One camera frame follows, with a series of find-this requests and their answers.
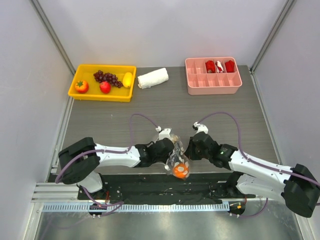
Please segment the clear zip top bag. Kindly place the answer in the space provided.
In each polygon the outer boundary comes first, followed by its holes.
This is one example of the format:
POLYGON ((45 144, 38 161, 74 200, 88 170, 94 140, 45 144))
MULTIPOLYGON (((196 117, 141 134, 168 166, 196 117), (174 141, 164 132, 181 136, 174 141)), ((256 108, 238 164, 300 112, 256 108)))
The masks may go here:
POLYGON ((183 147, 183 143, 181 141, 181 138, 171 132, 171 141, 174 144, 174 149, 169 156, 167 162, 164 164, 164 168, 166 170, 166 173, 168 175, 173 175, 173 168, 180 163, 189 163, 189 174, 190 174, 190 160, 189 158, 185 155, 185 149, 183 147))

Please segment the yellow fake mango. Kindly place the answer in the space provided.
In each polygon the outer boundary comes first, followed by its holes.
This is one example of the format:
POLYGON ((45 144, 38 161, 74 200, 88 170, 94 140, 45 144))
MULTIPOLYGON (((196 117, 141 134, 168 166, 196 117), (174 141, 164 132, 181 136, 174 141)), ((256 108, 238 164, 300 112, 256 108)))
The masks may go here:
POLYGON ((131 72, 126 72, 122 79, 122 84, 125 88, 130 88, 133 82, 133 75, 131 72))

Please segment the red fake tomato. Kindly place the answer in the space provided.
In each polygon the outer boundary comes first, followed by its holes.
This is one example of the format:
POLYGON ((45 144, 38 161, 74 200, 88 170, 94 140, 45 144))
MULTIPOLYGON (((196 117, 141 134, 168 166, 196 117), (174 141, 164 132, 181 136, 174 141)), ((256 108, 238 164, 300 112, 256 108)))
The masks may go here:
POLYGON ((99 89, 103 94, 109 94, 111 91, 111 84, 107 81, 103 81, 99 84, 99 89))

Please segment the purple fake grape bunch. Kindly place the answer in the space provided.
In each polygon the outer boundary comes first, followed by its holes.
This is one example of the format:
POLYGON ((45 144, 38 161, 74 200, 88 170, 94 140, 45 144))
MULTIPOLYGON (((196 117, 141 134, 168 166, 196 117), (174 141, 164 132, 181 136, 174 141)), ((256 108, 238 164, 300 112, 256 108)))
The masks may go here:
POLYGON ((124 86, 115 74, 109 72, 104 73, 102 70, 98 70, 96 73, 93 74, 93 77, 98 83, 108 82, 113 87, 118 88, 124 86))

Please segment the orange red fake persimmon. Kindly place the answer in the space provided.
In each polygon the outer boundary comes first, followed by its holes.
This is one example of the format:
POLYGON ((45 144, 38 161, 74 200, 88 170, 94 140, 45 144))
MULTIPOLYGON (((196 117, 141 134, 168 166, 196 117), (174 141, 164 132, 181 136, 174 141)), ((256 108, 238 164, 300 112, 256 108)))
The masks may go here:
POLYGON ((89 90, 89 84, 86 80, 79 80, 75 84, 75 90, 79 94, 85 94, 89 90))

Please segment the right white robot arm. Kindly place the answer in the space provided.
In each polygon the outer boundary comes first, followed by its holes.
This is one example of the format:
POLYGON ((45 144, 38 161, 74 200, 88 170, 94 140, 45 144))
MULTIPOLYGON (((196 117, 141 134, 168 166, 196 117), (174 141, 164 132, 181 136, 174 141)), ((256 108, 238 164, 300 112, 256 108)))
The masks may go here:
POLYGON ((230 197, 242 194, 269 198, 305 218, 310 218, 318 205, 320 184, 302 164, 290 167, 271 163, 235 146, 218 144, 205 132, 189 139, 185 154, 192 161, 206 159, 215 167, 232 171, 225 183, 230 197))

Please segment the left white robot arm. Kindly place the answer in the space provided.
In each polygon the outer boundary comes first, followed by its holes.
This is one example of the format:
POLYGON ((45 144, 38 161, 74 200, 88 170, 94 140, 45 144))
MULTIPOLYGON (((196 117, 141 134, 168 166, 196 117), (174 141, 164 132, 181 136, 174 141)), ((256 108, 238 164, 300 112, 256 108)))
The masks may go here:
POLYGON ((148 144, 111 147, 94 143, 92 137, 85 137, 59 152, 61 170, 55 182, 77 184, 100 200, 106 195, 107 188, 102 176, 96 172, 98 168, 147 168, 155 163, 165 164, 173 150, 174 143, 168 138, 148 144))

